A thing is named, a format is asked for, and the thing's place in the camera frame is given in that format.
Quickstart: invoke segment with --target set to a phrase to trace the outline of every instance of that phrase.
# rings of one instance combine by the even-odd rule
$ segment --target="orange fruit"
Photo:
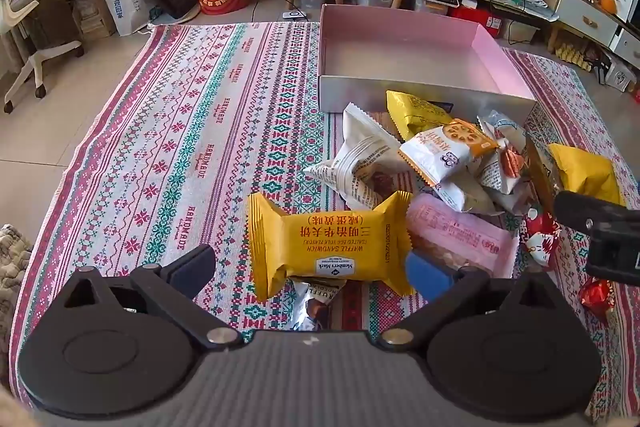
[[[616,0],[600,0],[600,6],[602,6],[602,9],[605,12],[610,13],[612,15],[615,15],[616,13],[618,13]]]

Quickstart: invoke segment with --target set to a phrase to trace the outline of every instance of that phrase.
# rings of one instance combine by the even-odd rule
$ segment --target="blue object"
[[[404,262],[404,270],[409,284],[424,297],[427,302],[434,301],[453,286],[454,270],[441,268],[430,263],[413,250]]]

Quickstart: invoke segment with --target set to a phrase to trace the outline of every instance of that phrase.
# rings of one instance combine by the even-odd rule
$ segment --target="yellow chip bag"
[[[383,281],[411,295],[404,216],[412,195],[396,192],[373,210],[287,214],[259,192],[249,196],[249,248],[255,296],[266,301],[287,277]]]
[[[608,158],[559,143],[549,144],[549,151],[558,165],[564,190],[624,204]]]
[[[404,141],[453,120],[441,107],[405,92],[387,91],[386,108]]]

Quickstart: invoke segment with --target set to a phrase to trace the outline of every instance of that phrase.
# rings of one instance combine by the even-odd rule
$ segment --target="pink box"
[[[495,109],[522,125],[536,103],[481,25],[428,12],[325,4],[318,75],[325,112],[386,111],[390,89],[450,103],[457,118]]]

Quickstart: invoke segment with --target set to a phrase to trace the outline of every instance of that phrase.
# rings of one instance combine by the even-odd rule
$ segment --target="drawer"
[[[563,23],[605,46],[618,29],[614,20],[583,0],[560,0],[556,13]]]
[[[609,49],[640,69],[640,41],[624,28],[620,28],[620,31],[613,35]]]

